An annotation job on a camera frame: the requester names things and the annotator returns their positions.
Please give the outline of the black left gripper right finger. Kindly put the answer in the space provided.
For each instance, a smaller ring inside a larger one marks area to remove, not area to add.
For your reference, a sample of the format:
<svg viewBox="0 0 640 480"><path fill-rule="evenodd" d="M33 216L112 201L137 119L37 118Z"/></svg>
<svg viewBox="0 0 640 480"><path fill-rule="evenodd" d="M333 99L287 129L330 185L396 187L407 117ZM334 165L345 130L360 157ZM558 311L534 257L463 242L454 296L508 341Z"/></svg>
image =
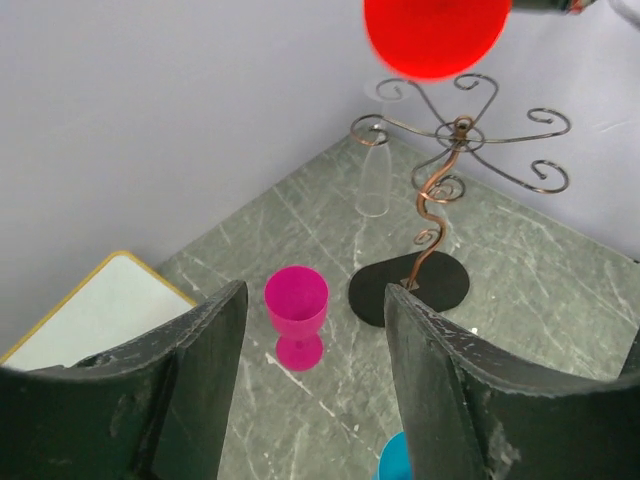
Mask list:
<svg viewBox="0 0 640 480"><path fill-rule="evenodd" d="M635 479L639 374L560 372L385 292L386 335L417 479Z"/></svg>

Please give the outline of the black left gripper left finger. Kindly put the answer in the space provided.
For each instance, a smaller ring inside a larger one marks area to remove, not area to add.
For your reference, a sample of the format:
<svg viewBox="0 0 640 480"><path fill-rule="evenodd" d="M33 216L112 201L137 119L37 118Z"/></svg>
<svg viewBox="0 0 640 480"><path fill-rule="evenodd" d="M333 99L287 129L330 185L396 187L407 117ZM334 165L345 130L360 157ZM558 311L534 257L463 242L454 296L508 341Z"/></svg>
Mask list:
<svg viewBox="0 0 640 480"><path fill-rule="evenodd" d="M1 371L5 479L214 479L248 313L235 280L70 367Z"/></svg>

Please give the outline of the blue plastic wine glass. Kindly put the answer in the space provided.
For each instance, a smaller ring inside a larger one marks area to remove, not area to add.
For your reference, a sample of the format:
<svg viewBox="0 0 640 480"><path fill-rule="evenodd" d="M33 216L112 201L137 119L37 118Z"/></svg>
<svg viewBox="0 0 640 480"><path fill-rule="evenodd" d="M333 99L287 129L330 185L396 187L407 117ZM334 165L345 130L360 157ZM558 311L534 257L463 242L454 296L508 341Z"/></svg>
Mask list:
<svg viewBox="0 0 640 480"><path fill-rule="evenodd" d="M373 480L412 480L412 469L404 432L394 435L384 446Z"/></svg>

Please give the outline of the magenta plastic wine glass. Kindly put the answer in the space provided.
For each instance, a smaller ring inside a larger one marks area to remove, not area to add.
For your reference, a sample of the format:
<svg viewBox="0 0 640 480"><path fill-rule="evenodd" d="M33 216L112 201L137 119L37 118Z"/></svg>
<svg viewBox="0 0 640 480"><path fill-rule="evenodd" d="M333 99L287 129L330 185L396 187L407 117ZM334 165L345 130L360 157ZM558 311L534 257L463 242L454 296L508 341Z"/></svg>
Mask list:
<svg viewBox="0 0 640 480"><path fill-rule="evenodd" d="M311 267L291 265L273 273L264 287L264 302L279 334L276 357L288 370L307 371L322 359L319 330L327 318L330 290Z"/></svg>

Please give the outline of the clear wine glass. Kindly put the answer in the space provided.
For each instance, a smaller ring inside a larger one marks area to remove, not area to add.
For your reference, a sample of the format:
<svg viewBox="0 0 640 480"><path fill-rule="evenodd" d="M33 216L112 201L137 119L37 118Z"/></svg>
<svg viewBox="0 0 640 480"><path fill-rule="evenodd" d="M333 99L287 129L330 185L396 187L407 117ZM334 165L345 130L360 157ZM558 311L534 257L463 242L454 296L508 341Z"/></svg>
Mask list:
<svg viewBox="0 0 640 480"><path fill-rule="evenodd" d="M401 79L376 78L365 84L364 91L370 99L377 102L378 115L381 117L388 113L392 104L409 96L405 86L405 81ZM385 215L390 204L392 160L388 136L384 133L386 123L380 117L369 120L370 125L364 135L369 150L364 160L355 204L356 210L369 218Z"/></svg>

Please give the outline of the red plastic wine glass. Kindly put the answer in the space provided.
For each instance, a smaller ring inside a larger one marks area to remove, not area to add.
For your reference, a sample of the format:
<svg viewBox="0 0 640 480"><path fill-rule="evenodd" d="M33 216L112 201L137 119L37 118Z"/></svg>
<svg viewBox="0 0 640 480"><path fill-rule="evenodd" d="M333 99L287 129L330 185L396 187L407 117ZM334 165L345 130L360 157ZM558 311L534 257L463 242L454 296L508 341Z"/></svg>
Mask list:
<svg viewBox="0 0 640 480"><path fill-rule="evenodd" d="M494 47L513 3L508 0L365 0L372 50L391 71L439 80L474 66Z"/></svg>

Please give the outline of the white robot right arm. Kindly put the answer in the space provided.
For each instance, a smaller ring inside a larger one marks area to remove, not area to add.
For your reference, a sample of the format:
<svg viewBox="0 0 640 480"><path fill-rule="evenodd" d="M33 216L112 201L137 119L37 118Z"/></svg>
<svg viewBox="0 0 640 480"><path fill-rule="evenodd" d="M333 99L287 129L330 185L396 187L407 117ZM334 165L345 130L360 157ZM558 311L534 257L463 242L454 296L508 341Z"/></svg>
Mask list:
<svg viewBox="0 0 640 480"><path fill-rule="evenodd" d="M598 0L513 0L512 7L577 14L596 3ZM606 4L622 18L632 22L639 21L638 1L607 0Z"/></svg>

